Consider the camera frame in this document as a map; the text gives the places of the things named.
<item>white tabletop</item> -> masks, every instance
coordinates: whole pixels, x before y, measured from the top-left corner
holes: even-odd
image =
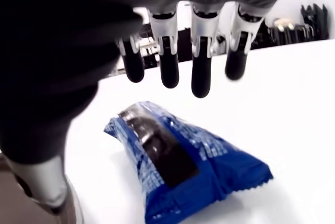
[[[169,90],[159,69],[133,84],[125,75],[100,82],[97,96],[68,134],[66,172],[88,224],[144,224],[143,199],[122,145],[103,132],[110,117],[150,100],[266,162],[275,179],[233,193],[183,224],[325,224],[335,209],[335,41],[251,51],[242,80],[215,57],[209,95],[191,92],[192,63],[180,64]]]

